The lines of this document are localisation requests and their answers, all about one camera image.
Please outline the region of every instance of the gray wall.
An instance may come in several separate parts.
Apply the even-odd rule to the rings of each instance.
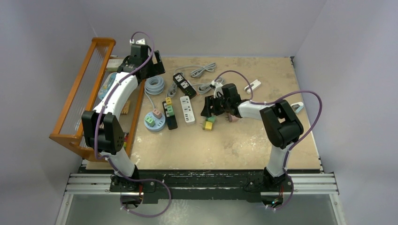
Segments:
[[[80,0],[98,36],[128,54],[136,30],[162,55],[292,56],[326,0]]]
[[[398,220],[397,12],[396,0],[328,0],[296,55],[300,87],[324,101],[314,135],[349,224]]]
[[[0,1],[0,224],[54,224],[81,162],[48,138],[93,37],[76,4]]]

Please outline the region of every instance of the table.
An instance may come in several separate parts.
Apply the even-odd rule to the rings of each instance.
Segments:
[[[215,73],[205,72],[200,78],[189,77],[189,72],[195,68],[182,71],[192,84],[209,83],[225,70],[236,70],[245,75],[250,82],[258,79],[261,86],[255,90],[254,101],[273,101],[289,92],[299,90],[294,68],[290,58],[221,58],[221,57],[164,57],[162,58],[166,73],[166,87],[162,94],[151,96],[155,106],[163,111],[162,101],[165,100],[166,89],[172,83],[174,69],[186,65],[217,64]],[[237,86],[242,99],[250,95],[243,91],[247,85],[239,75],[226,73],[223,75],[226,83]],[[137,102],[137,92],[130,96],[130,114]],[[200,112],[204,106],[204,96],[196,96],[191,100],[196,124],[186,125],[179,98],[183,93],[178,90],[172,99],[176,114],[178,129],[163,129],[158,133],[149,132],[144,126],[145,115],[152,110],[147,97],[144,97],[137,130],[132,146],[131,160],[139,169],[263,169],[269,159],[271,143],[267,139],[261,121],[240,119],[229,123],[225,115],[217,117],[213,131],[204,131],[201,123],[204,118]],[[289,103],[302,101],[300,94],[287,98]],[[131,115],[120,117],[123,130],[129,130]],[[309,120],[305,109],[298,118],[309,128]],[[319,157],[312,134],[298,144],[292,151],[288,163],[289,169],[320,169]],[[110,169],[107,163],[90,162],[87,169]]]

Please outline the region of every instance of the blue round power strip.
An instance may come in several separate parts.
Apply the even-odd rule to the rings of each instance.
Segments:
[[[155,121],[155,125],[153,127],[149,126],[146,121],[145,118],[146,117],[151,117],[154,121]],[[163,130],[163,128],[166,126],[166,117],[164,116],[164,114],[162,113],[162,117],[160,119],[156,118],[152,112],[148,112],[146,114],[146,116],[144,117],[144,124],[145,127],[151,131],[151,132],[159,132],[161,130]]]

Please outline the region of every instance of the wooden table surface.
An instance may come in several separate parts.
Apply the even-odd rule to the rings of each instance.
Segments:
[[[200,78],[192,78],[189,72],[195,68],[182,71],[185,78],[192,84],[209,83],[225,70],[236,70],[245,75],[250,82],[258,79],[261,86],[254,93],[254,101],[274,101],[289,92],[299,90],[293,66],[289,58],[162,58],[166,73],[166,87],[162,94],[151,96],[155,106],[163,112],[162,101],[165,100],[166,89],[172,83],[174,69],[186,65],[207,65],[215,62],[214,73],[205,72]],[[250,97],[243,91],[247,85],[239,75],[226,73],[223,75],[226,83],[234,83],[242,99]],[[128,131],[132,121],[132,112],[137,101],[135,90],[131,97],[129,115],[122,115],[120,123],[123,130]],[[165,127],[158,133],[149,132],[144,126],[145,115],[152,110],[146,96],[141,107],[137,131],[131,151],[131,161],[139,169],[263,169],[269,160],[271,143],[264,130],[262,121],[254,119],[239,119],[229,123],[225,114],[217,116],[212,131],[201,128],[204,118],[200,112],[204,106],[204,96],[191,99],[196,123],[186,125],[179,98],[183,96],[177,91],[172,99],[178,128],[168,130]],[[286,99],[290,104],[302,101],[300,94]],[[309,121],[305,109],[298,118],[308,130]],[[312,134],[298,144],[291,153],[289,169],[320,169],[318,154]],[[107,163],[89,162],[87,169],[110,169]]]

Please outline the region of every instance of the purple cable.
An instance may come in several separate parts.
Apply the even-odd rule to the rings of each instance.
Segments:
[[[139,71],[139,70],[140,70],[142,67],[144,67],[144,66],[149,62],[149,60],[151,60],[152,57],[153,57],[153,52],[154,52],[154,49],[155,49],[155,44],[154,44],[153,39],[152,39],[149,35],[147,35],[147,34],[144,33],[144,32],[141,32],[141,31],[137,31],[137,32],[133,33],[133,35],[131,36],[131,39],[133,39],[133,37],[134,37],[136,34],[138,34],[138,33],[141,33],[141,34],[146,35],[146,36],[151,40],[151,42],[152,42],[152,50],[151,50],[151,53],[149,54],[148,58],[147,58],[139,67],[135,68],[135,69],[134,69],[133,71],[131,71],[129,74],[127,74],[126,76],[122,77],[122,78],[119,80],[119,82],[116,83],[116,85],[112,88],[112,90],[110,90],[110,92],[109,92],[107,98],[106,98],[105,101],[104,101],[104,106],[102,106],[101,111],[100,111],[99,114],[98,114],[97,124],[96,124],[96,126],[95,126],[95,132],[94,132],[94,154],[95,154],[95,158],[96,158],[97,160],[101,160],[101,159],[103,159],[103,158],[107,159],[108,162],[109,162],[109,164],[112,166],[112,168],[113,168],[115,171],[117,171],[117,173],[119,173],[122,177],[124,177],[124,178],[127,179],[127,180],[130,180],[130,181],[133,181],[133,182],[154,181],[154,182],[161,183],[161,184],[166,188],[166,190],[167,190],[167,192],[168,192],[168,204],[167,204],[166,208],[165,208],[162,212],[160,212],[160,213],[158,213],[158,214],[154,214],[154,215],[145,215],[145,214],[133,212],[133,211],[128,210],[128,209],[126,209],[126,208],[124,207],[124,209],[125,209],[126,211],[128,211],[128,212],[130,212],[130,213],[132,213],[132,214],[134,214],[134,215],[137,215],[137,216],[140,216],[140,217],[152,218],[152,217],[157,217],[157,216],[163,214],[163,213],[166,212],[166,210],[170,207],[170,204],[171,204],[171,192],[170,192],[170,189],[167,187],[167,185],[164,184],[163,182],[161,182],[160,180],[156,180],[156,179],[142,179],[142,180],[131,179],[131,178],[129,178],[128,176],[126,176],[125,174],[123,174],[122,172],[120,172],[120,171],[116,168],[116,166],[113,164],[113,162],[111,161],[111,159],[109,158],[109,156],[101,156],[101,157],[98,156],[98,130],[99,130],[99,128],[100,128],[100,122],[101,122],[102,114],[104,113],[105,108],[106,108],[106,105],[108,104],[108,102],[109,102],[111,96],[112,96],[113,93],[116,91],[117,87],[119,87],[119,85],[120,85],[121,82],[123,82],[123,81],[124,81],[125,79],[127,79],[129,76],[131,76],[131,75],[135,74],[137,71]]]
[[[249,85],[250,94],[251,94],[251,97],[250,97],[249,100],[252,100],[252,99],[253,99],[253,89],[252,89],[252,86],[250,85],[249,80],[248,80],[243,74],[241,74],[240,72],[238,72],[238,71],[236,71],[236,70],[226,70],[226,71],[220,73],[220,74],[214,79],[214,81],[216,81],[218,78],[220,78],[221,75],[223,75],[223,74],[225,74],[225,73],[228,73],[228,72],[236,73],[236,74],[240,75],[241,77],[243,77],[243,79],[247,82],[247,85]]]
[[[284,158],[284,160],[283,160],[283,171],[284,171],[284,173],[287,175],[287,177],[289,178],[289,180],[290,180],[290,182],[291,182],[291,192],[290,192],[290,195],[289,195],[288,199],[287,199],[280,207],[278,207],[278,208],[273,208],[274,210],[280,210],[281,208],[283,208],[285,205],[287,205],[287,203],[290,202],[291,197],[293,196],[293,192],[294,192],[293,179],[291,178],[291,176],[289,176],[289,175],[287,174],[287,171],[285,170],[285,168],[286,168],[286,166],[287,166],[287,159],[288,159],[288,157],[289,157],[290,151],[294,148],[294,146],[296,146],[296,145],[297,145],[298,143],[300,143],[305,137],[307,137],[307,135],[309,135],[309,133],[310,133],[310,132],[313,130],[313,128],[315,127],[316,123],[317,123],[318,120],[319,120],[319,117],[321,116],[323,104],[322,104],[322,99],[321,99],[321,97],[320,97],[317,93],[315,93],[314,91],[311,91],[311,90],[297,90],[297,91],[293,91],[293,92],[291,92],[291,93],[289,93],[289,94],[287,94],[287,95],[284,95],[284,96],[278,98],[277,100],[275,100],[275,101],[273,101],[273,102],[267,102],[267,103],[265,104],[265,105],[273,105],[273,104],[275,104],[275,103],[278,103],[278,102],[282,101],[284,98],[287,98],[287,97],[289,97],[289,96],[292,96],[292,95],[295,95],[295,94],[299,94],[299,93],[311,93],[311,94],[315,95],[315,96],[317,97],[318,101],[319,101],[319,110],[318,110],[318,114],[316,115],[316,118],[315,118],[314,122],[312,123],[312,125],[311,125],[311,127],[308,129],[308,131],[305,132],[305,134],[304,134],[301,138],[299,138],[299,140],[298,140],[297,142],[295,142],[293,145],[291,145],[290,148],[288,149],[288,151],[286,152],[285,158]],[[264,105],[264,103],[259,103],[259,102],[256,102],[256,103],[252,102],[252,103],[255,104],[255,105]]]

